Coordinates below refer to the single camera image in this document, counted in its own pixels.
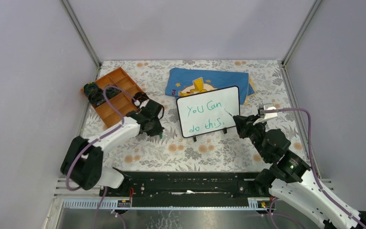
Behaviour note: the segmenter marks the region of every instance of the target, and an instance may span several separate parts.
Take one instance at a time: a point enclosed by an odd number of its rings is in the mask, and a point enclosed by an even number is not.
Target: leaf pattern
[[[240,139],[234,128],[197,137],[183,138],[180,130],[176,99],[165,95],[172,68],[202,69],[249,73],[256,94],[241,105],[242,115],[253,115],[259,104],[274,103],[276,107],[290,107],[290,101],[277,61],[104,61],[100,76],[122,67],[152,99],[165,106],[165,128],[159,136],[138,135],[104,155],[105,167],[140,171],[261,171],[270,165],[258,160],[256,149],[249,139]],[[279,114],[268,122],[266,129],[280,128],[291,141],[290,149],[306,159],[293,113]],[[88,109],[82,137],[88,138],[106,129],[93,108]]]

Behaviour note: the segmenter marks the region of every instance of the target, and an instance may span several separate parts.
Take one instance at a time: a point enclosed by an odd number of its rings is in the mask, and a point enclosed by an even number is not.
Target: marker
[[[229,111],[227,111],[225,108],[224,108],[224,110],[231,116],[231,117],[233,117],[234,115],[233,114],[231,114]]]

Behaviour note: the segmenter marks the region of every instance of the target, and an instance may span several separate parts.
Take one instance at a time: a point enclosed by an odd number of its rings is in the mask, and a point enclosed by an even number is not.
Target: whiteboard
[[[225,110],[240,114],[239,88],[233,86],[179,97],[176,104],[183,137],[234,127],[234,119]]]

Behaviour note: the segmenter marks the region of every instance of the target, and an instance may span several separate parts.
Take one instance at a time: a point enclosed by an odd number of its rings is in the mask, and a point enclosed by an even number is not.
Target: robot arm
[[[76,162],[70,175],[81,188],[89,190],[95,185],[118,188],[124,176],[116,169],[102,167],[103,154],[108,154],[115,146],[139,134],[162,137],[160,119],[163,117],[164,107],[143,93],[137,93],[134,98],[138,111],[127,113],[124,120],[99,135],[89,139],[78,136],[72,140],[61,166],[61,172],[65,175],[82,149],[91,144]]]
[[[259,108],[258,115],[233,116],[239,137],[248,137],[263,161],[272,164],[270,169],[264,169],[256,177],[256,181],[263,187],[268,187],[272,196],[301,211],[320,228],[363,228],[324,195],[316,183],[311,167],[288,149],[291,142],[280,129],[265,131],[265,121],[277,117],[277,113],[264,114],[264,111],[274,109],[273,105],[268,104]],[[320,185],[330,198],[366,225],[365,211],[353,209],[322,182]]]

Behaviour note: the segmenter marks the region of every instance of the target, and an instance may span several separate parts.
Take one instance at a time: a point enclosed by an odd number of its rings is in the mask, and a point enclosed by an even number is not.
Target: orange dot
[[[132,156],[131,155],[125,156],[124,161],[126,163],[131,163],[132,162]]]
[[[262,157],[258,154],[253,155],[253,160],[256,162],[261,162],[262,161]]]
[[[302,144],[299,142],[294,143],[294,148],[297,150],[301,150],[302,149]]]
[[[205,153],[207,152],[207,147],[205,145],[201,145],[198,147],[198,151],[200,151],[201,153]]]
[[[168,148],[169,148],[169,151],[170,151],[170,152],[174,152],[174,151],[176,151],[176,148],[177,148],[177,147],[176,147],[176,145],[175,145],[175,144],[170,144]]]

